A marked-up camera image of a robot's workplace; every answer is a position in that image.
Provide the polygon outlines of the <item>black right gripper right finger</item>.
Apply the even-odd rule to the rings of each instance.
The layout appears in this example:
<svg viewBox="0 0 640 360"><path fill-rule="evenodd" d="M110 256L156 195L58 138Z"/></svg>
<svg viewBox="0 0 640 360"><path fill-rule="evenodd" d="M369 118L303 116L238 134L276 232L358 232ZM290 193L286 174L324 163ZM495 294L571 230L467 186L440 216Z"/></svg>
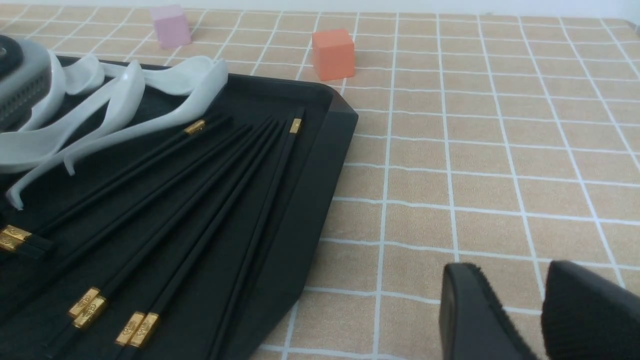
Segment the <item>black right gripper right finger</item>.
<svg viewBox="0 0 640 360"><path fill-rule="evenodd" d="M551 360L637 360L640 299L569 260L547 271L541 327Z"/></svg>

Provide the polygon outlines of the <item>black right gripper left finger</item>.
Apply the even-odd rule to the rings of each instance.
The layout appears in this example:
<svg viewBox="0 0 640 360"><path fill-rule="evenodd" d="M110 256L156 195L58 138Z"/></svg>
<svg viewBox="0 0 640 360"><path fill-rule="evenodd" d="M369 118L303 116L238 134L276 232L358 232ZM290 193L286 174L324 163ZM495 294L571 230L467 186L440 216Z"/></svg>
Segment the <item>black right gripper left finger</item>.
<svg viewBox="0 0 640 360"><path fill-rule="evenodd" d="M444 266L439 306L444 360L537 360L480 267Z"/></svg>

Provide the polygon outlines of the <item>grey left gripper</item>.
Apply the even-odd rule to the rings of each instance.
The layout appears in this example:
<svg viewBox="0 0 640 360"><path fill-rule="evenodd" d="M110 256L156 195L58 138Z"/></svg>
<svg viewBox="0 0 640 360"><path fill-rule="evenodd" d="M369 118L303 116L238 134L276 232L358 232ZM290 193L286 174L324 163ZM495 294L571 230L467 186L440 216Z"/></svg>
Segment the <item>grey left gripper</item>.
<svg viewBox="0 0 640 360"><path fill-rule="evenodd" d="M30 39L1 35L0 130L11 132L32 115L51 88L50 53Z"/></svg>

